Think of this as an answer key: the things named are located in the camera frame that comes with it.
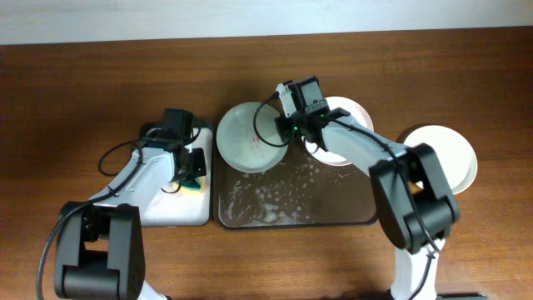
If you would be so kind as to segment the pale pink plate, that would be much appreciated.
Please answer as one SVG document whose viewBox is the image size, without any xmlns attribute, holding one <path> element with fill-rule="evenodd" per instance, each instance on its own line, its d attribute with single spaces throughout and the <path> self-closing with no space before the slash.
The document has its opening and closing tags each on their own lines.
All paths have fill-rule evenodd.
<svg viewBox="0 0 533 300">
<path fill-rule="evenodd" d="M 369 113 L 359 103 L 351 100 L 350 98 L 339 96 L 327 97 L 326 101 L 331 110 L 335 108 L 342 108 L 348 111 L 363 127 L 374 131 L 373 122 Z M 343 167 L 350 164 L 350 162 L 344 157 L 335 153 L 326 152 L 319 148 L 315 143 L 304 142 L 304 145 L 311 156 L 321 163 L 335 167 Z"/>
</svg>

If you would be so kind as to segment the green yellow scrub sponge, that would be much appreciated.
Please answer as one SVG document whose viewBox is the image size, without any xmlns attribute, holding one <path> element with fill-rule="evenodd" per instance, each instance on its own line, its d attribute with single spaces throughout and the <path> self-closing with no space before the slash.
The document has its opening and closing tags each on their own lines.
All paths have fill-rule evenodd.
<svg viewBox="0 0 533 300">
<path fill-rule="evenodd" d="M 200 192 L 202 190 L 202 179 L 200 177 L 184 179 L 182 188 L 190 192 Z"/>
</svg>

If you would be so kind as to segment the pale green plate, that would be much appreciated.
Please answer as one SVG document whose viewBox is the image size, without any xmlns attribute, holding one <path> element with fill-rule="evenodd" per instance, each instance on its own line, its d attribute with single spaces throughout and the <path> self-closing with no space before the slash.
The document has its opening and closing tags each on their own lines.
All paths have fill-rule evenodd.
<svg viewBox="0 0 533 300">
<path fill-rule="evenodd" d="M 288 146 L 272 147 L 254 131 L 253 117 L 259 102 L 245 102 L 231 108 L 217 127 L 217 148 L 232 168 L 243 173 L 262 173 L 275 167 Z"/>
</svg>

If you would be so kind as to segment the cream white plate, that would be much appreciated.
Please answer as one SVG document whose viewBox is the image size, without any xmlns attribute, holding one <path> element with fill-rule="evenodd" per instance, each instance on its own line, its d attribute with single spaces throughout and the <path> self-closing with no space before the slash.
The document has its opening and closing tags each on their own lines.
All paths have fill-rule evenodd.
<svg viewBox="0 0 533 300">
<path fill-rule="evenodd" d="M 398 142 L 410 147 L 421 143 L 431 146 L 454 195 L 464 192 L 476 179 L 478 161 L 474 148 L 465 137 L 449 127 L 415 126 L 403 132 Z"/>
</svg>

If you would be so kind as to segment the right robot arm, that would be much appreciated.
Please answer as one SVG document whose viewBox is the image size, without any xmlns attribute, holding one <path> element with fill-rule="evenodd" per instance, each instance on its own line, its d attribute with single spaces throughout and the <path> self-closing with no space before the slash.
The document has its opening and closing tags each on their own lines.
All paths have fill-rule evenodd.
<svg viewBox="0 0 533 300">
<path fill-rule="evenodd" d="M 317 77 L 280 83 L 273 98 L 282 105 L 275 123 L 284 144 L 305 138 L 370 178 L 376 215 L 395 248 L 389 298 L 436 299 L 438 259 L 460 210 L 434 149 L 393 142 L 330 107 Z"/>
</svg>

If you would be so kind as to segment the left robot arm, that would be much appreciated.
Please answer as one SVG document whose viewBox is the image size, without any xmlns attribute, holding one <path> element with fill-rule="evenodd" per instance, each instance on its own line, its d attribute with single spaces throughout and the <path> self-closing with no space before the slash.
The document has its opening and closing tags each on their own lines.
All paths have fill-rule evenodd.
<svg viewBox="0 0 533 300">
<path fill-rule="evenodd" d="M 168 108 L 128 142 L 131 158 L 86 202 L 67 202 L 45 249 L 57 246 L 53 286 L 62 299 L 162 299 L 146 279 L 142 212 L 169 183 L 206 175 L 192 112 Z"/>
</svg>

